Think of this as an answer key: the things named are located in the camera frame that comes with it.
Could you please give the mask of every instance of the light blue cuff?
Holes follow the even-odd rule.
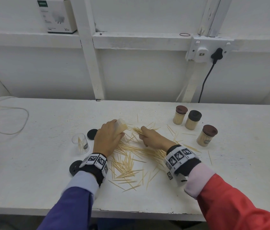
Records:
[[[96,178],[92,174],[85,171],[77,172],[62,193],[64,193],[65,190],[69,189],[70,187],[79,187],[88,190],[92,194],[93,200],[95,200],[95,195],[99,189]]]

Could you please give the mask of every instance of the white table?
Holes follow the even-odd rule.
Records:
[[[201,151],[198,154],[204,163],[246,194],[256,207],[270,211],[270,105],[186,104],[189,111],[202,113],[194,131],[172,123],[177,103],[11,98],[0,105],[30,112],[20,134],[0,134],[2,214],[46,215],[71,179],[70,164],[84,158],[77,154],[72,136],[120,117],[136,126],[156,121],[156,127],[161,127],[158,132],[172,139],[169,124],[179,132],[177,140],[183,139]],[[0,131],[17,131],[25,118],[23,110],[0,111]],[[182,134],[198,135],[204,124],[218,129],[207,148],[197,145],[196,136]],[[144,166],[148,171],[155,165],[148,162]],[[162,172],[149,183],[147,191],[141,186],[122,193],[106,180],[92,216],[204,220],[197,202],[182,189],[171,188]]]

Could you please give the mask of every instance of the brown lid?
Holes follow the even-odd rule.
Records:
[[[204,134],[210,137],[213,137],[218,133],[217,128],[212,125],[204,125],[202,131]]]
[[[187,113],[188,109],[186,108],[186,106],[177,106],[175,108],[175,111],[180,115],[185,115]]]

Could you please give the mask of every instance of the hand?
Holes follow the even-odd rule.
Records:
[[[114,123],[116,121],[117,120],[114,119],[103,124],[102,127],[97,131],[95,136],[94,150],[92,151],[93,153],[102,153],[108,158],[114,152],[119,141],[124,136],[124,132],[122,132],[116,138],[114,138]]]
[[[143,135],[139,135],[139,139],[144,141],[146,147],[150,146],[154,149],[161,149],[167,152],[171,146],[176,145],[175,142],[163,137],[152,129],[149,130],[145,126],[142,126],[141,130]]]

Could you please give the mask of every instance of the red sleeve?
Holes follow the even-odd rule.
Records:
[[[256,208],[217,174],[206,183],[197,200],[211,230],[270,230],[270,212]]]

